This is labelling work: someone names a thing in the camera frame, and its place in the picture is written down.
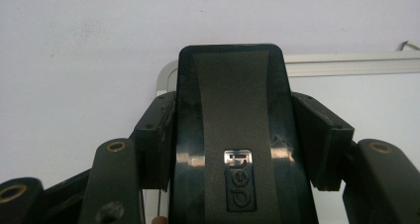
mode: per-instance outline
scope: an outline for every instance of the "black plastic part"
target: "black plastic part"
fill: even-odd
[[[44,224],[77,223],[89,174],[90,170],[84,171],[46,190],[49,211]]]
[[[145,154],[144,189],[167,190],[172,167],[172,127],[175,92],[158,96],[130,136],[139,153]]]
[[[182,50],[170,223],[317,223],[281,50]],[[253,153],[257,210],[229,212],[227,150]]]
[[[257,211],[256,186],[252,163],[225,164],[226,205],[228,212]]]
[[[420,223],[420,173],[401,150],[362,140],[347,161],[343,199],[351,224]]]
[[[21,177],[0,185],[0,223],[39,223],[47,210],[41,182],[32,177]]]
[[[311,96],[294,92],[293,108],[312,184],[321,191],[340,190],[341,160],[355,129]]]
[[[104,143],[96,151],[78,223],[145,223],[142,205],[133,141]]]

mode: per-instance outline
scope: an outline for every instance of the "cable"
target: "cable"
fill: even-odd
[[[420,51],[420,47],[419,47],[417,44],[415,44],[415,43],[413,43],[413,42],[410,42],[410,41],[407,41],[407,42],[403,43],[403,44],[401,45],[401,49],[400,49],[400,51],[404,51],[405,46],[408,46],[408,47],[410,47],[411,49],[414,49],[414,50]]]
[[[158,190],[157,216],[160,216],[160,195],[161,189]]]

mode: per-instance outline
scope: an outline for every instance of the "white wall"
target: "white wall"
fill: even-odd
[[[158,72],[194,44],[275,43],[286,55],[395,51],[420,42],[419,0],[0,0],[0,182],[45,187],[130,135]],[[419,74],[292,78],[419,168]],[[321,223],[338,193],[315,193]]]

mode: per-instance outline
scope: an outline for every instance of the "screw hole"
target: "screw hole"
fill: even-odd
[[[108,145],[108,152],[120,152],[126,148],[126,144],[123,142],[114,142]]]
[[[27,190],[24,184],[14,184],[0,191],[0,203],[6,203],[18,198]]]
[[[124,206],[121,202],[109,202],[103,205],[96,213],[96,222],[101,224],[118,221],[124,214]]]
[[[392,152],[392,148],[389,145],[382,143],[370,143],[369,146],[377,152],[389,154]]]

